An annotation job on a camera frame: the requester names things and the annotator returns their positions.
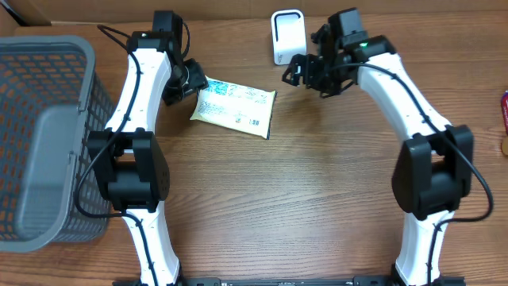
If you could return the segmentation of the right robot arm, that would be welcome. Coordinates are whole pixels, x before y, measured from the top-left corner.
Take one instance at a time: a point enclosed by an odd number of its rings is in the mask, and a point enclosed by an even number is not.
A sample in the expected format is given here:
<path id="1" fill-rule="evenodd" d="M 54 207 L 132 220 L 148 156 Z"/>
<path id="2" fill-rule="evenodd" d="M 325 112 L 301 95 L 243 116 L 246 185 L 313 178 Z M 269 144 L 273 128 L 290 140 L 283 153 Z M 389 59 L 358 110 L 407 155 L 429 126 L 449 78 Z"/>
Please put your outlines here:
<path id="1" fill-rule="evenodd" d="M 387 283 L 463 285 L 463 277 L 442 276 L 438 263 L 446 221 L 471 187 L 471 171 L 460 159 L 472 159 L 470 129 L 453 126 L 428 103 L 393 44 L 383 35 L 368 36 L 358 9 L 333 14 L 311 40 L 317 54 L 293 56 L 283 82 L 304 84 L 322 98 L 358 85 L 401 142 L 391 186 L 405 218 L 400 254 Z"/>

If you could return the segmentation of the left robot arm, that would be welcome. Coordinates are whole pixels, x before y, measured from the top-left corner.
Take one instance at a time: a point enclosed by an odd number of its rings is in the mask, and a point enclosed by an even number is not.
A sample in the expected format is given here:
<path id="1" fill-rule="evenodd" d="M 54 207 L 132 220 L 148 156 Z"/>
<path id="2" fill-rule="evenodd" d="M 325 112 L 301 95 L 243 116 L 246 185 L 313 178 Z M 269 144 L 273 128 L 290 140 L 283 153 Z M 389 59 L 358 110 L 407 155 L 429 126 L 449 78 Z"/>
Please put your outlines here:
<path id="1" fill-rule="evenodd" d="M 165 218 L 170 171 L 156 140 L 161 104 L 183 101 L 208 87 L 199 63 L 188 57 L 190 30 L 175 12 L 158 10 L 149 31 L 136 31 L 119 45 L 129 70 L 117 107 L 87 138 L 102 198 L 112 206 L 103 218 L 122 218 L 140 262 L 138 285 L 182 285 L 182 268 Z"/>

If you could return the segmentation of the red purple Carefree pad pack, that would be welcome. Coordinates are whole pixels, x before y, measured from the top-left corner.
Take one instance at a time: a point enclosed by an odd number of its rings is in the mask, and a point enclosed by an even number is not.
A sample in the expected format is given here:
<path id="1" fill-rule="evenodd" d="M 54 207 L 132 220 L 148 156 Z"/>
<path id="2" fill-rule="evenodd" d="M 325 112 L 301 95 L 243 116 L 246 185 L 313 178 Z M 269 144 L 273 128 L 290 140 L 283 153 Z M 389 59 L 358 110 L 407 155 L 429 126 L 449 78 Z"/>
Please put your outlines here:
<path id="1" fill-rule="evenodd" d="M 502 111 L 503 124 L 506 132 L 508 133 L 508 91 L 505 91 L 501 97 L 500 106 Z"/>

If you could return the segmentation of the yellow snack bag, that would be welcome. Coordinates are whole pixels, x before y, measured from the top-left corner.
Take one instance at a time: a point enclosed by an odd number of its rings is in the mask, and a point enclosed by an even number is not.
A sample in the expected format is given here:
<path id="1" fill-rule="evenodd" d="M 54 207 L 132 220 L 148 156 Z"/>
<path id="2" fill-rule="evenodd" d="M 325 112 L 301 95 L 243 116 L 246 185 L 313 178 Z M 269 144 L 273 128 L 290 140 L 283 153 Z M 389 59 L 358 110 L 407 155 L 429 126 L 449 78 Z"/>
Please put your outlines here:
<path id="1" fill-rule="evenodd" d="M 260 136 L 268 140 L 277 91 L 264 91 L 236 83 L 206 78 L 190 116 L 217 126 Z"/>

